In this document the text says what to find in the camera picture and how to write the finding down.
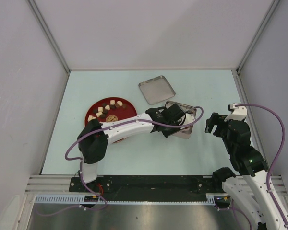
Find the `pink square tin box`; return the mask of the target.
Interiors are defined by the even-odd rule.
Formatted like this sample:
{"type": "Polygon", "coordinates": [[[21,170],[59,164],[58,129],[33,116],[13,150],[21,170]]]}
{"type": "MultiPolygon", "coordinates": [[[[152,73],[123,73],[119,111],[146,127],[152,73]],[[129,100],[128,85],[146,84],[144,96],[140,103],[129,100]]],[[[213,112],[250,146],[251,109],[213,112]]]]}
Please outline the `pink square tin box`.
{"type": "MultiPolygon", "coordinates": [[[[166,101],[165,107],[169,108],[173,104],[177,104],[185,113],[186,118],[181,118],[180,125],[186,125],[195,120],[197,109],[194,106],[178,103],[175,101],[166,101]]],[[[170,136],[182,138],[182,139],[189,139],[192,134],[193,125],[188,125],[186,127],[181,128],[179,131],[171,134],[170,136]]]]}

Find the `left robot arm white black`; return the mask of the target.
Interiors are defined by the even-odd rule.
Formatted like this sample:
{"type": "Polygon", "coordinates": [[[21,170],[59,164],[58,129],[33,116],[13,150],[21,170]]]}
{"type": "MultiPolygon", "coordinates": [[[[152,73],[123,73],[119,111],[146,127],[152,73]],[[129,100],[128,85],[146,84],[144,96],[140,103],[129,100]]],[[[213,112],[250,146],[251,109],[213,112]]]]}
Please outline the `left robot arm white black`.
{"type": "Polygon", "coordinates": [[[130,136],[152,132],[161,132],[168,138],[193,120],[191,114],[175,103],[168,108],[149,108],[142,114],[120,121],[89,121],[77,138],[83,158],[80,187],[88,192],[95,189],[97,165],[104,158],[109,144],[130,136]]]}

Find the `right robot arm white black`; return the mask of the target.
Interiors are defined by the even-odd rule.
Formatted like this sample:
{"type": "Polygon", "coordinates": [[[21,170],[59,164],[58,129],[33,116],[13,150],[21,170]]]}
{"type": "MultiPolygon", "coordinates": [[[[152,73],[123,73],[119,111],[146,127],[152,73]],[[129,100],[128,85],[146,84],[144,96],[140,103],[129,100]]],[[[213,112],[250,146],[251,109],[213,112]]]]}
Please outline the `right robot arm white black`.
{"type": "Polygon", "coordinates": [[[223,140],[233,168],[252,192],[242,188],[228,167],[213,172],[212,188],[231,197],[230,209],[243,214],[251,230],[288,230],[288,212],[268,178],[265,159],[251,145],[251,131],[245,117],[244,114],[212,113],[206,121],[205,132],[223,140]]]}

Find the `red round plate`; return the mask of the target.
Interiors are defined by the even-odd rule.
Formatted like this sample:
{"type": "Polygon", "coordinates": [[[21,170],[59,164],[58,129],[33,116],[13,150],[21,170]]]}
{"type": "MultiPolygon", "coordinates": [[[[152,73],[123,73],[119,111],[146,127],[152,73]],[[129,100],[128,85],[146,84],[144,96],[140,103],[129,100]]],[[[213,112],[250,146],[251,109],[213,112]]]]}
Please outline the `red round plate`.
{"type": "Polygon", "coordinates": [[[100,122],[114,122],[137,115],[137,111],[132,103],[120,97],[108,97],[95,102],[87,111],[84,119],[84,125],[92,119],[98,119],[100,122]],[[122,106],[111,105],[110,101],[122,101],[122,106]]]}

